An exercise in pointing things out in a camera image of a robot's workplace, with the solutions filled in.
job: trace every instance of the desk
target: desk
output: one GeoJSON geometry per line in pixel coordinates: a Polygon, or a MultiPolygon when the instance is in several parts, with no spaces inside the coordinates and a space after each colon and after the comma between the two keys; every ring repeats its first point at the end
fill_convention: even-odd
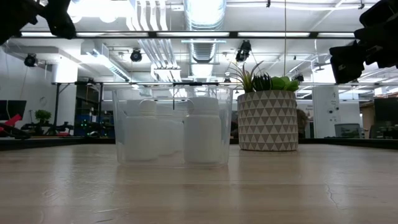
{"type": "Polygon", "coordinates": [[[397,223],[398,151],[231,146],[220,169],[120,167],[114,145],[0,152],[0,223],[397,223]]]}

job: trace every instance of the red object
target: red object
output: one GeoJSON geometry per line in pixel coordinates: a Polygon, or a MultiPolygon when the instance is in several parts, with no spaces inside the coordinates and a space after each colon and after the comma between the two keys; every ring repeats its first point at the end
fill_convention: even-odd
{"type": "Polygon", "coordinates": [[[4,124],[8,126],[15,126],[15,124],[20,120],[22,120],[22,117],[19,114],[17,114],[14,117],[12,117],[10,120],[6,121],[4,124]]]}

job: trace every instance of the white lid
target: white lid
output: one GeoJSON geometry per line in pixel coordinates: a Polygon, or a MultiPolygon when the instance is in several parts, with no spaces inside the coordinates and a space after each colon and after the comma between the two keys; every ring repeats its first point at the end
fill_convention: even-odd
{"type": "Polygon", "coordinates": [[[156,102],[151,100],[127,100],[127,115],[155,115],[156,102]]]}
{"type": "Polygon", "coordinates": [[[218,100],[210,97],[194,97],[188,99],[189,114],[219,114],[218,100]]]}
{"type": "Polygon", "coordinates": [[[171,106],[157,105],[156,115],[173,116],[173,108],[171,106]]]}

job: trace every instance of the white plastic bottle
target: white plastic bottle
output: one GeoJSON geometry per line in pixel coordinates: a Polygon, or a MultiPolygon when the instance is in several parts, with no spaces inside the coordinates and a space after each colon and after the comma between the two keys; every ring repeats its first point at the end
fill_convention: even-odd
{"type": "Polygon", "coordinates": [[[185,162],[221,162],[221,120],[216,98],[197,97],[188,100],[184,134],[185,162]]]}
{"type": "Polygon", "coordinates": [[[148,161],[159,155],[157,145],[156,102],[128,100],[124,126],[125,160],[148,161]]]}
{"type": "Polygon", "coordinates": [[[156,117],[158,119],[159,154],[168,156],[175,152],[174,136],[176,123],[173,119],[173,108],[171,106],[157,105],[156,117]]]}

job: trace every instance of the white ceramic pot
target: white ceramic pot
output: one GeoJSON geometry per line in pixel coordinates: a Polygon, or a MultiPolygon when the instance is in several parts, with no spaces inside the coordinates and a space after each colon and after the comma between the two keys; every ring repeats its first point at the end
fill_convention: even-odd
{"type": "Polygon", "coordinates": [[[298,146],[294,92],[259,91],[238,97],[239,146],[252,151],[294,151],[298,146]]]}

